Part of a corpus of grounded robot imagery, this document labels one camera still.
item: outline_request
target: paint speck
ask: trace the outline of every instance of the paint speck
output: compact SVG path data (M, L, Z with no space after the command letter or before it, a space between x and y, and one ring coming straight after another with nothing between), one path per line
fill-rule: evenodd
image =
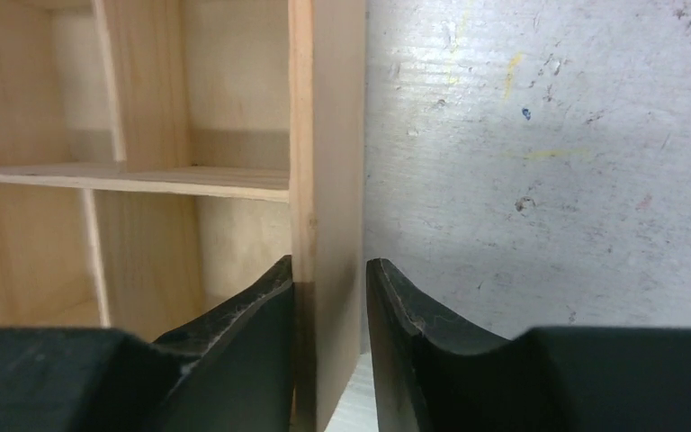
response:
M517 210L518 213L522 212L523 210L525 210L525 207L529 203L532 207L536 207L536 202L534 201L534 198L531 198L530 196L524 196L515 201L515 210Z
M505 100L510 97L510 92L512 91L512 80L515 77L515 68L523 60L523 53L518 52L510 59L509 64L507 64L507 77L505 78Z
M592 115L586 121L584 121L584 124L587 124L587 125L592 124L592 123L602 119L604 115L606 115L606 110L600 110L598 112L593 112Z
M645 195L644 198L642 198L642 201L637 203L637 205L634 208L637 209L637 211L648 210L651 207L652 201L653 196L648 193L647 195Z

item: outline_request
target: wooden divider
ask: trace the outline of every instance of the wooden divider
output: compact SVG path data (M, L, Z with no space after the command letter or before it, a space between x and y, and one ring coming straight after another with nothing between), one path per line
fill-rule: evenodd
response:
M179 1L94 0L94 12L116 160L129 172L189 166ZM192 196L94 191L86 201L112 326L151 340L202 314Z
M115 160L127 171L188 167L180 0L94 0L94 12Z
M113 327L153 340L202 314L194 199L94 192Z
M360 353L365 1L289 0L298 421L324 430Z

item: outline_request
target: white surface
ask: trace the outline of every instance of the white surface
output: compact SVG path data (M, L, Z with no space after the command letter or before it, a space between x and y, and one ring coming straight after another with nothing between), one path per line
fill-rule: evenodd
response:
M691 326L691 0L369 10L366 257L509 338Z
M372 356L359 358L351 381L329 421L327 432L377 432L377 410L374 402Z

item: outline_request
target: wooden shelving unit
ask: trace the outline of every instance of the wooden shelving unit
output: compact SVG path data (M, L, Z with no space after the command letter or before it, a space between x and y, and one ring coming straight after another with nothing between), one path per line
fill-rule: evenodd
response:
M0 325L152 339L292 254L296 428L359 354L363 0L0 0Z

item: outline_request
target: wooden edge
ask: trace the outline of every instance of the wooden edge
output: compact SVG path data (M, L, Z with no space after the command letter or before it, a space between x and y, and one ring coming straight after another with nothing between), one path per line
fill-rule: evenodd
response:
M189 166L147 173L119 173L96 164L0 167L0 183L97 189L119 192L185 194L286 203L284 171Z
M104 261L102 240L99 236L99 220L96 218L96 200L92 189L81 191L85 220L86 241L89 246L89 266L94 278L94 292L99 312L99 324L108 328L112 325L110 318L110 300L107 295L107 283L104 279Z
M190 164L181 0L94 0L116 162L126 171Z

